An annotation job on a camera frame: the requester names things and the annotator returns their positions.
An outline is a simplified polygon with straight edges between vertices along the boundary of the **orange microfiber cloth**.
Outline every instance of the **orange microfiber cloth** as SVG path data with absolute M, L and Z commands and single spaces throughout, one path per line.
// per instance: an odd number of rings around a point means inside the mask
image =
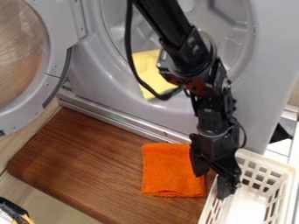
M 189 145 L 148 143 L 143 146 L 143 195 L 205 196 L 205 177 L 194 176 Z

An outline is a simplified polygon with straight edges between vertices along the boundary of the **cable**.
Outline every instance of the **cable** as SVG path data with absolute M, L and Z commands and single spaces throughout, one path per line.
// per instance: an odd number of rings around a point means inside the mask
M 133 14 L 133 1 L 127 1 L 127 15 L 126 15 L 126 24 L 125 24 L 125 48 L 129 66 L 132 70 L 133 75 L 140 85 L 146 88 L 150 93 L 152 93 L 157 99 L 162 101 L 169 100 L 172 96 L 177 95 L 183 90 L 183 86 L 174 88 L 164 94 L 157 93 L 148 83 L 143 81 L 136 71 L 135 64 L 132 57 L 132 47 L 131 47 L 131 25 L 132 25 L 132 14 Z

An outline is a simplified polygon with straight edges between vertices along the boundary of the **laundry basket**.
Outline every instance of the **laundry basket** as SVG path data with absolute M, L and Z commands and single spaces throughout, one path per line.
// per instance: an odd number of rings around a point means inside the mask
M 242 187 L 221 201 L 216 179 L 199 224 L 290 224 L 296 202 L 296 169 L 248 150 L 238 150 Z

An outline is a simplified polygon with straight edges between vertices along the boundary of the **washing machine drum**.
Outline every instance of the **washing machine drum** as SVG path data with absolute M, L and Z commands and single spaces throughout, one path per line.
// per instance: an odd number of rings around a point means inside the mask
M 0 36 L 0 88 L 7 94 L 0 98 L 3 134 L 25 126 L 43 111 L 63 80 L 66 52 L 73 45 L 69 80 L 76 95 L 183 134 L 196 131 L 197 120 L 183 94 L 169 101 L 143 98 L 124 53 L 126 1 L 25 1 L 29 6 L 21 0 L 0 3 L 0 29 L 6 33 L 3 36 L 2 31 Z M 299 2 L 178 2 L 190 22 L 216 42 L 233 81 L 233 94 L 238 100 L 236 116 L 247 130 L 247 147 L 264 148 L 299 70 L 299 31 L 294 29 L 299 22 Z M 5 7 L 10 15 L 3 16 Z M 80 17 L 74 16 L 74 24 L 79 24 L 74 29 L 67 15 L 78 15 L 80 11 L 84 25 Z M 160 48 L 156 34 L 137 10 L 132 47 L 135 53 Z

